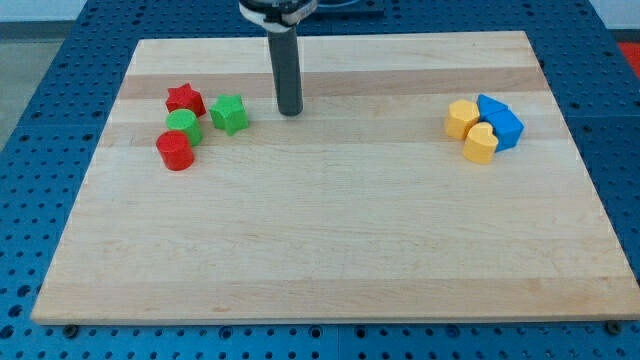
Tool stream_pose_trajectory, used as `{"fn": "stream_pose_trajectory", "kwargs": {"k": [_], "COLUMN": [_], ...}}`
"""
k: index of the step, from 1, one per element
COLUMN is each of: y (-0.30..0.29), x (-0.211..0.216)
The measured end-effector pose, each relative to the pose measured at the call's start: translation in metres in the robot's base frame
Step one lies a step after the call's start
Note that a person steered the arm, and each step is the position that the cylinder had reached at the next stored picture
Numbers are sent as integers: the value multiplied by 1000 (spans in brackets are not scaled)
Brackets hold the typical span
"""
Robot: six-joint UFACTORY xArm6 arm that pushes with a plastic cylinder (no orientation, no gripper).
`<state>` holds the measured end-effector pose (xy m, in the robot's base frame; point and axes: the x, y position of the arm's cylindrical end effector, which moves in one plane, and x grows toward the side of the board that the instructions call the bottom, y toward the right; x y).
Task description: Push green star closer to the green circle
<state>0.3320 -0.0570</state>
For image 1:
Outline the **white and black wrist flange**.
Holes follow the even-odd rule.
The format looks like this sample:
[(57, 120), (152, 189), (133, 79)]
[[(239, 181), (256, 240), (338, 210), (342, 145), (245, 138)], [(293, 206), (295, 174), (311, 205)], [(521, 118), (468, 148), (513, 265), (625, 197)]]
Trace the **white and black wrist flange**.
[(317, 0), (239, 0), (238, 3), (246, 20), (270, 33), (287, 32), (318, 7)]

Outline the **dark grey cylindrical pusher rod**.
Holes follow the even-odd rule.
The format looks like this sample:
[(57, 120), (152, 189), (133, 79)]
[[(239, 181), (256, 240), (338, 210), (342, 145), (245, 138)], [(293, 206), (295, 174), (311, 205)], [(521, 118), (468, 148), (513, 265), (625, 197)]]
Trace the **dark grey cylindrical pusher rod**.
[(268, 45), (278, 110), (297, 116), (303, 110), (303, 94), (296, 28), (269, 32)]

